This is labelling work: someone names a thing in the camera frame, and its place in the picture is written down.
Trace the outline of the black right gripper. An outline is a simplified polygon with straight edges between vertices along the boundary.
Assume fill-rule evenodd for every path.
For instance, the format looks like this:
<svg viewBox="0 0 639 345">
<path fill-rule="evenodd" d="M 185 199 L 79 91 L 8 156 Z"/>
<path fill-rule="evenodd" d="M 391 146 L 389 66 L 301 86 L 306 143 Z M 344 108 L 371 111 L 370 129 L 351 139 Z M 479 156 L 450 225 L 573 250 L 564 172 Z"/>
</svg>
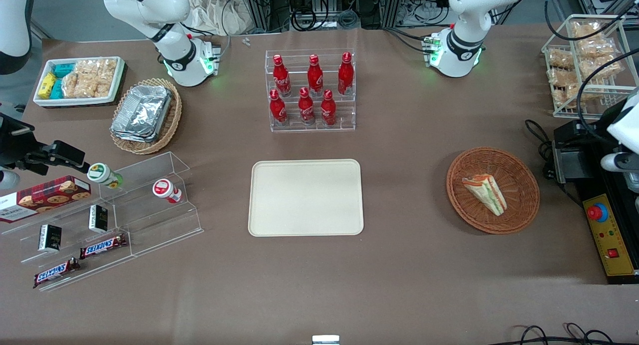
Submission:
<svg viewBox="0 0 639 345">
<path fill-rule="evenodd" d="M 84 161 L 85 152 L 55 140 L 46 146 L 46 151 L 36 151 L 35 127 L 1 114 L 0 125 L 0 165 L 2 168 L 14 169 L 21 161 L 21 169 L 40 176 L 46 176 L 49 166 L 74 168 L 87 174 L 89 163 Z"/>
</svg>

